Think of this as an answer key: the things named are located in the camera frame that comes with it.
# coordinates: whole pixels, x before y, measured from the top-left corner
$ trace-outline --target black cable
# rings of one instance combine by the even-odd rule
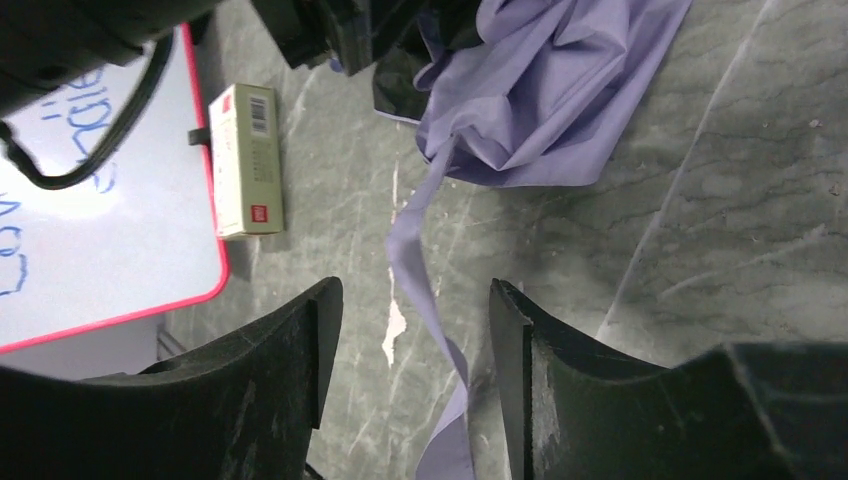
[[[44,175],[35,165],[26,149],[15,141],[15,133],[12,128],[6,122],[0,121],[0,140],[6,144],[6,158],[14,163],[30,182],[45,190],[61,190],[85,181],[106,163],[106,160],[118,149],[127,134],[138,122],[141,113],[150,103],[150,98],[156,91],[156,87],[159,86],[162,73],[168,65],[173,44],[173,34],[168,34],[167,37],[156,42],[156,47],[153,49],[153,54],[144,70],[144,75],[142,75],[124,108],[121,109],[121,113],[118,114],[109,130],[94,147],[91,155],[76,169],[55,177]]]

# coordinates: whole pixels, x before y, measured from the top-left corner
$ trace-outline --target blue handwriting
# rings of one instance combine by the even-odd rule
[[[29,275],[27,257],[21,252],[24,231],[12,215],[21,202],[8,200],[0,193],[0,298],[19,293]]]
[[[80,154],[78,165],[86,161],[91,149],[97,144],[98,137],[103,134],[102,130],[111,125],[112,101],[108,96],[109,88],[101,84],[104,71],[105,67],[101,67],[67,84],[68,92],[72,95],[67,97],[64,103],[50,101],[41,105],[42,108],[67,107],[64,115],[48,112],[41,120],[65,118],[71,127],[71,140]],[[95,191],[101,194],[111,192],[115,188],[117,170],[118,166],[109,162],[92,175]]]

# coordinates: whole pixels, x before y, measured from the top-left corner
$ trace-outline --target barcode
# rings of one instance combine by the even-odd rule
[[[254,134],[268,135],[268,102],[263,97],[250,97],[250,129]]]

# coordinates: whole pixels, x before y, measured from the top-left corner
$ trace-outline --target white paint stain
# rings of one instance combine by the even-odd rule
[[[317,75],[318,69],[316,68],[309,72],[309,76],[306,77],[306,80],[303,82],[303,86],[300,87],[300,92],[294,100],[294,106],[289,112],[289,118],[286,119],[286,123],[288,124],[288,129],[286,129],[286,138],[290,137],[294,131],[297,130],[298,125],[300,125],[300,120],[303,118],[303,112],[306,111],[306,107],[304,106],[304,102],[306,101],[306,92],[312,88],[312,84],[315,82]]]
[[[395,160],[395,170],[392,173],[392,224],[395,223],[398,210],[397,187],[398,187],[398,167],[400,163]],[[386,360],[389,361],[389,368],[395,363],[395,340],[403,332],[406,331],[406,317],[400,311],[397,299],[395,298],[395,274],[392,268],[389,267],[389,325],[386,327],[386,338],[383,339],[383,352],[386,354]]]

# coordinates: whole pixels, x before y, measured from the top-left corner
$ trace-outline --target black plastic part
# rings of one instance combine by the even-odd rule
[[[434,26],[435,35],[448,51],[473,48],[483,43],[476,25],[479,6],[480,0],[434,0],[419,19]],[[396,118],[421,120],[430,92],[417,90],[413,81],[431,61],[421,33],[417,28],[408,29],[400,42],[377,61],[371,80],[374,109]]]
[[[206,145],[212,146],[212,131],[209,127],[195,128],[188,132],[188,144],[191,146]]]
[[[251,0],[286,62],[314,66],[332,51],[353,75],[376,62],[426,0]]]
[[[126,65],[219,1],[0,0],[0,117],[107,63]]]
[[[191,44],[200,45],[203,39],[206,38],[206,32],[209,30],[209,23],[212,21],[212,12],[205,13],[188,23],[189,32],[191,33]]]
[[[318,471],[315,470],[312,465],[308,463],[306,464],[306,469],[304,473],[306,474],[306,476],[303,480],[325,480],[324,476],[318,473]]]
[[[342,285],[328,278],[138,375],[66,382],[0,368],[4,475],[300,480],[341,318]]]
[[[664,369],[495,280],[512,478],[848,478],[848,346],[724,344]]]

